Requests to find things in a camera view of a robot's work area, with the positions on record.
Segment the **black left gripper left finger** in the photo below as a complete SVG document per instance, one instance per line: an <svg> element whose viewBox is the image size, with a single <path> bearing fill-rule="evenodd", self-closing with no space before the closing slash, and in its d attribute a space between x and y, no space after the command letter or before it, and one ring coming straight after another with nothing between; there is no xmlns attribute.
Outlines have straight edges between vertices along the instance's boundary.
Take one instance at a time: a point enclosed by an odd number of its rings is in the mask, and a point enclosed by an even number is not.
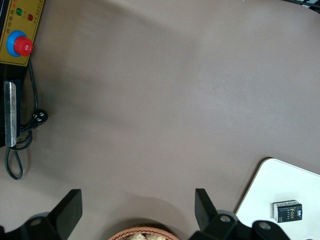
<svg viewBox="0 0 320 240"><path fill-rule="evenodd" d="M82 191L72 189L46 216L34 216L15 230L5 232L2 240L67 240L83 215Z"/></svg>

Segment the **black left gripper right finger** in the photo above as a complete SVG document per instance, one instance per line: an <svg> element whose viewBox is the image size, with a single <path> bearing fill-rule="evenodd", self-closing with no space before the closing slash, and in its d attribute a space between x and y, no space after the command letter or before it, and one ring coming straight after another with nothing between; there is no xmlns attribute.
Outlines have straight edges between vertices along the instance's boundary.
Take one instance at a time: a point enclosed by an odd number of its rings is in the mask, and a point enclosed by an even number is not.
<svg viewBox="0 0 320 240"><path fill-rule="evenodd" d="M207 192L197 188L194 194L194 214L199 227L191 240L288 240L288 235L277 224L257 220L244 225L227 210L217 210Z"/></svg>

